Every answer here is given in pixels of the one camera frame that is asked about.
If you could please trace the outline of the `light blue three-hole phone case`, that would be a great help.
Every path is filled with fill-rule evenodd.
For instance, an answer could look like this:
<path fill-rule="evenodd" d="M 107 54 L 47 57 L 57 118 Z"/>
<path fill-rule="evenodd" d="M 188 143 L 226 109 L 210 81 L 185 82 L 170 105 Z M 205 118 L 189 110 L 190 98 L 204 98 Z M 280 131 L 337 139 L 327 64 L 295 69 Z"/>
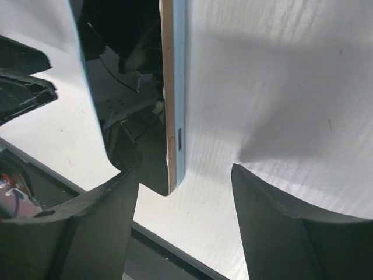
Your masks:
<path fill-rule="evenodd" d="M 158 2 L 161 16 L 163 93 L 166 102 L 166 148 L 168 182 L 171 186 L 170 195 L 181 184 L 185 176 L 185 29 L 187 7 L 185 1 Z M 74 19 L 73 25 L 78 37 L 79 54 L 87 81 L 87 89 L 90 93 Z"/>

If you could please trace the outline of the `gold phone with black screen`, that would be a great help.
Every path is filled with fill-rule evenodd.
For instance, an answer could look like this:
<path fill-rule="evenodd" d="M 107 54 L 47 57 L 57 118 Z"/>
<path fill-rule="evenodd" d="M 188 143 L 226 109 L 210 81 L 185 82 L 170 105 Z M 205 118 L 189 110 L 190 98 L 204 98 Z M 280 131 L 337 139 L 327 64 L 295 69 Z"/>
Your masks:
<path fill-rule="evenodd" d="M 104 146 L 118 170 L 166 196 L 166 111 L 158 1 L 70 1 Z"/>

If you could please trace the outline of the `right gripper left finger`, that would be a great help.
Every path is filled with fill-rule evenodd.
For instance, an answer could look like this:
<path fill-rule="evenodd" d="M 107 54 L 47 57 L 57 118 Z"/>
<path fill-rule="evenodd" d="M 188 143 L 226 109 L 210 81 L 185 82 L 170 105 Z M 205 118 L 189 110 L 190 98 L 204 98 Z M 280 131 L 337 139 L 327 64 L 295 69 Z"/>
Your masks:
<path fill-rule="evenodd" d="M 1 222 L 2 279 L 121 279 L 138 196 L 136 167 L 31 217 Z"/>

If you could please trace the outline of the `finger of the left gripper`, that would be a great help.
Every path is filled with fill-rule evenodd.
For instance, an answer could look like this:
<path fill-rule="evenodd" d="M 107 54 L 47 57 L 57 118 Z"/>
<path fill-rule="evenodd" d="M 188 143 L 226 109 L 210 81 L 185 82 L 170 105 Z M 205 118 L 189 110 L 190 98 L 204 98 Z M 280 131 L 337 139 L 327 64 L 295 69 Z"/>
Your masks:
<path fill-rule="evenodd" d="M 57 89 L 47 80 L 1 75 L 1 125 L 57 99 Z"/>
<path fill-rule="evenodd" d="M 1 76 L 27 77 L 51 68 L 50 59 L 41 50 L 1 36 Z"/>

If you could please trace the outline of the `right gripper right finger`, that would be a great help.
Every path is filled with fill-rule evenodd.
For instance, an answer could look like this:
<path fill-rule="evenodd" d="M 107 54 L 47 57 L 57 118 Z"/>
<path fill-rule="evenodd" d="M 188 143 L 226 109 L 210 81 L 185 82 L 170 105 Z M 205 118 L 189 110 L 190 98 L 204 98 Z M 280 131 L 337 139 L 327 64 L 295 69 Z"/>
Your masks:
<path fill-rule="evenodd" d="M 231 182 L 251 279 L 372 278 L 372 220 L 307 203 L 238 164 Z"/>

